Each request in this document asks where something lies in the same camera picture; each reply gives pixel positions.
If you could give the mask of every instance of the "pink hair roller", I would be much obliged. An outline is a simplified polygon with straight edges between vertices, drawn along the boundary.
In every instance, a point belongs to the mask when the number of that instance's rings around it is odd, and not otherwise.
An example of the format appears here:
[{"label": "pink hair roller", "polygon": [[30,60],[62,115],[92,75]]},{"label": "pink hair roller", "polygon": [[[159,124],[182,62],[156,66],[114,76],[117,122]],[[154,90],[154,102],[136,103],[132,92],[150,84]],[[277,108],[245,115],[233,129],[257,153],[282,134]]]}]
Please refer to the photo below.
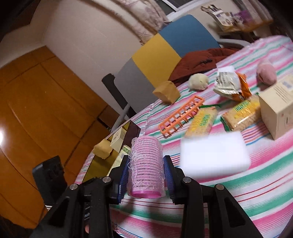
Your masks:
[{"label": "pink hair roller", "polygon": [[157,138],[141,136],[132,140],[127,193],[135,198],[165,196],[163,147]]}]

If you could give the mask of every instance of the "wooden floor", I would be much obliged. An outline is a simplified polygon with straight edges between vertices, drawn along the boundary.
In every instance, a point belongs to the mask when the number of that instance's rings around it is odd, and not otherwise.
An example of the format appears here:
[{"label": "wooden floor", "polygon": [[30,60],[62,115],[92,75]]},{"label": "wooden floor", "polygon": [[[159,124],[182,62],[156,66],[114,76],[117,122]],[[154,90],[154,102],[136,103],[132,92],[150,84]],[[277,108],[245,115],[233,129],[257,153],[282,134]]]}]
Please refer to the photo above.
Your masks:
[{"label": "wooden floor", "polygon": [[0,214],[34,228],[44,204],[32,169],[59,155],[73,183],[110,133],[97,121],[108,107],[46,47],[0,69],[0,96]]}]

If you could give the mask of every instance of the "biscuit package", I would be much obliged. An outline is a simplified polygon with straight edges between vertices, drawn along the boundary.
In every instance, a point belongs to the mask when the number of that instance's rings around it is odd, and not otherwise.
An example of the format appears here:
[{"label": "biscuit package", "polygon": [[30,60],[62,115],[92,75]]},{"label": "biscuit package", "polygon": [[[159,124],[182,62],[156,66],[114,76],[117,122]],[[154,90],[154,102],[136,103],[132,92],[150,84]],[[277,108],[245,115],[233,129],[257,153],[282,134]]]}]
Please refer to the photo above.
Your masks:
[{"label": "biscuit package", "polygon": [[208,135],[218,115],[215,106],[200,108],[194,116],[185,137]]},{"label": "biscuit package", "polygon": [[224,113],[221,121],[225,130],[242,131],[261,119],[258,95],[253,95]]}]

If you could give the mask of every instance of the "pink ball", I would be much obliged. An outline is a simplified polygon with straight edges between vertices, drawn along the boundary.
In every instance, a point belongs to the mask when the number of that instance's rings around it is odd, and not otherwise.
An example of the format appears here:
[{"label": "pink ball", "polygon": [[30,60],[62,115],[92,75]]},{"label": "pink ball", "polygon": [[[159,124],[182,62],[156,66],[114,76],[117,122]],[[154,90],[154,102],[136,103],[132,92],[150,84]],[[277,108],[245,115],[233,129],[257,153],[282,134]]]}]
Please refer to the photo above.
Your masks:
[{"label": "pink ball", "polygon": [[277,74],[274,66],[267,59],[263,59],[257,66],[256,74],[260,81],[267,85],[273,85],[277,82]]}]

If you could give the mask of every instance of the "white plush ball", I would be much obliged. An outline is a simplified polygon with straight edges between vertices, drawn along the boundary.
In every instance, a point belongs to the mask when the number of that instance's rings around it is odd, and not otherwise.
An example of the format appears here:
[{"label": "white plush ball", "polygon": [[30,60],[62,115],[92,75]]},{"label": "white plush ball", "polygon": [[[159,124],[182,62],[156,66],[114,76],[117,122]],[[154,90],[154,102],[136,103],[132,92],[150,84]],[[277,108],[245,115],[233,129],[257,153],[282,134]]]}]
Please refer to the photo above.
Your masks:
[{"label": "white plush ball", "polygon": [[190,89],[204,90],[209,85],[209,77],[204,74],[193,74],[188,80]]}]

